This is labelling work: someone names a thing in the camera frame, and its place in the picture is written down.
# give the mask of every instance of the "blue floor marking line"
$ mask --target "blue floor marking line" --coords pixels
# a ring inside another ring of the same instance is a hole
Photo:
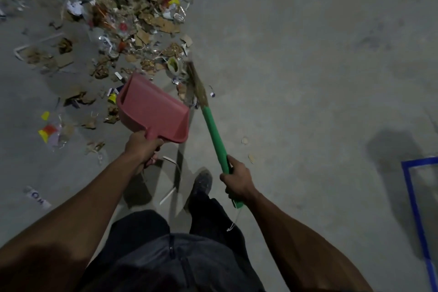
[[[420,239],[421,249],[423,251],[424,261],[426,262],[426,268],[428,270],[430,287],[432,292],[438,292],[437,277],[435,274],[435,268],[430,258],[428,242],[426,235],[424,234],[423,223],[421,223],[420,211],[418,209],[417,200],[415,199],[415,192],[413,190],[413,184],[409,173],[409,168],[438,164],[438,157],[421,158],[415,160],[407,160],[402,162],[403,174],[405,176],[406,187],[408,189],[409,201],[412,208],[413,218],[415,220],[415,226],[417,227],[418,238]]]

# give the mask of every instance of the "hand broom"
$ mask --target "hand broom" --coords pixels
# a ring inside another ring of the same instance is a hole
[[[232,172],[232,167],[230,166],[227,159],[227,151],[225,150],[225,146],[223,145],[222,139],[219,135],[215,121],[213,119],[213,115],[209,107],[209,100],[207,99],[207,93],[205,92],[204,85],[199,79],[199,76],[196,73],[192,61],[187,62],[187,73],[192,81],[194,87],[194,95],[198,99],[199,105],[202,110],[202,114],[204,115],[205,122],[207,123],[207,127],[209,129],[211,140],[213,142],[213,146],[215,147],[216,155],[218,157],[218,161],[222,168],[222,172],[225,174],[230,174]],[[235,201],[235,200],[232,201],[233,201],[233,206],[235,208],[239,209],[244,206],[244,203],[241,201]]]

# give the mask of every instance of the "shoe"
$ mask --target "shoe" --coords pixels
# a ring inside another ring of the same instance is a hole
[[[194,179],[193,188],[190,192],[189,197],[192,197],[199,193],[205,193],[206,195],[208,195],[211,191],[212,184],[213,176],[211,175],[210,171],[201,171]]]

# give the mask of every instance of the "gray shirt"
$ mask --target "gray shirt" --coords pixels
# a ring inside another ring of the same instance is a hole
[[[122,257],[82,291],[263,291],[250,263],[214,240],[168,234]]]

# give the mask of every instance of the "dustpan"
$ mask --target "dustpan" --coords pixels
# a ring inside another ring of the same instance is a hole
[[[117,106],[120,121],[133,132],[146,130],[147,139],[187,140],[189,108],[138,73],[124,85]]]

